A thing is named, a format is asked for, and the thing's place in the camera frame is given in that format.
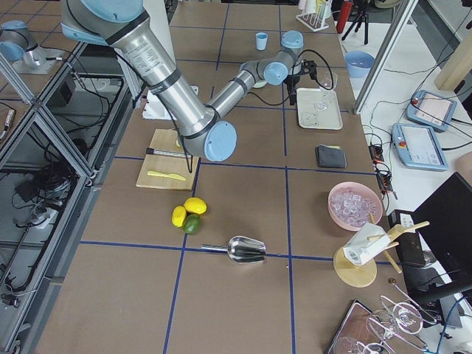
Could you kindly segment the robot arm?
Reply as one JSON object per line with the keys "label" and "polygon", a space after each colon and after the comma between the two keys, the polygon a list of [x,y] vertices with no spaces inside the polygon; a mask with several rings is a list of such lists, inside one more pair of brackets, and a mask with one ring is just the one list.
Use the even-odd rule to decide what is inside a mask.
{"label": "robot arm", "polygon": [[[152,33],[146,13],[123,23],[97,19],[92,21],[91,26],[91,30],[81,32],[78,30],[79,24],[74,25],[71,28],[72,37],[82,42],[97,40],[101,44],[111,45],[129,35],[136,34],[139,28],[148,35]],[[26,53],[33,51],[37,46],[34,38],[28,34],[27,26],[23,21],[9,21],[1,25],[1,53],[6,59],[21,60]],[[292,75],[293,71],[299,69],[302,48],[302,34],[297,31],[286,32],[276,56],[244,63],[240,67],[239,74],[230,80],[209,104],[219,112],[223,109],[229,111],[248,94],[254,84],[263,81],[275,86],[281,84]],[[250,74],[254,84],[245,83],[244,74]]]}
{"label": "robot arm", "polygon": [[142,1],[62,1],[61,10],[63,34],[121,50],[176,119],[183,149],[212,162],[224,161],[235,151],[237,132],[224,117],[248,91],[261,81],[278,86],[301,69],[304,38],[291,30],[282,36],[274,57],[245,62],[222,91],[204,104],[151,30]]}

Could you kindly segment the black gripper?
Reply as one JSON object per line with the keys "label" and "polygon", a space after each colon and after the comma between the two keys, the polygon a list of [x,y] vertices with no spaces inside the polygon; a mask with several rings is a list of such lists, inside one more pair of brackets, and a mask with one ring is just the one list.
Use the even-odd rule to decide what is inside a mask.
{"label": "black gripper", "polygon": [[289,94],[289,103],[290,105],[296,104],[296,85],[300,81],[300,77],[302,74],[296,73],[296,74],[289,74],[285,79],[284,79],[284,84],[287,87],[288,93]]}

